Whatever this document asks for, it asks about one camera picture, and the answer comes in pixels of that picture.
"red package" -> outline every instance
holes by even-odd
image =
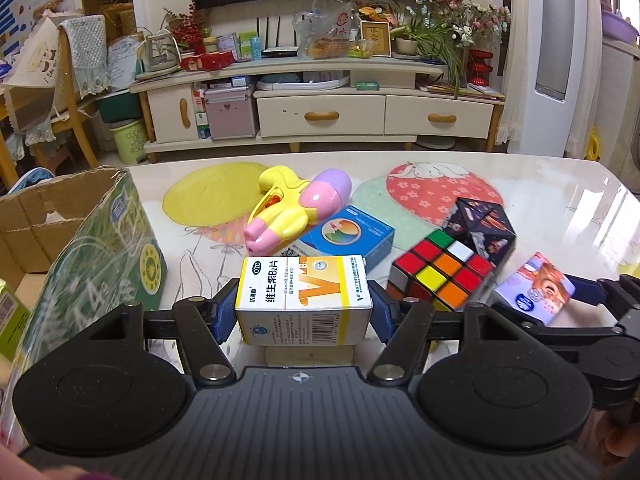
[[[213,52],[211,54],[185,57],[180,62],[180,66],[187,72],[197,72],[198,70],[212,71],[229,66],[234,61],[234,55],[231,52]]]

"curtain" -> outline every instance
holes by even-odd
[[[602,14],[600,0],[587,0],[587,36],[584,44],[582,78],[569,130],[565,152],[572,158],[584,158],[585,146],[594,117],[594,97],[598,92],[602,65]]]
[[[511,0],[511,31],[507,61],[502,78],[502,92],[507,96],[496,144],[519,140],[522,136],[527,93],[527,29],[529,0]]]

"drawer handle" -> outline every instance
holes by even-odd
[[[324,113],[316,113],[316,112],[307,112],[305,114],[305,119],[307,121],[335,121],[340,117],[338,112],[324,112]]]
[[[180,117],[182,118],[182,126],[185,128],[191,128],[191,121],[187,115],[187,99],[184,97],[180,99]]]
[[[440,115],[440,114],[429,114],[427,119],[430,123],[455,123],[458,118],[455,115]]]

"jar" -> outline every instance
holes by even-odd
[[[204,48],[208,54],[218,51],[218,38],[216,38],[215,36],[204,38],[202,40],[202,43],[204,43]]]

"pink storage case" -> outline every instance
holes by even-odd
[[[255,137],[258,110],[248,86],[204,92],[204,105],[213,139]]]

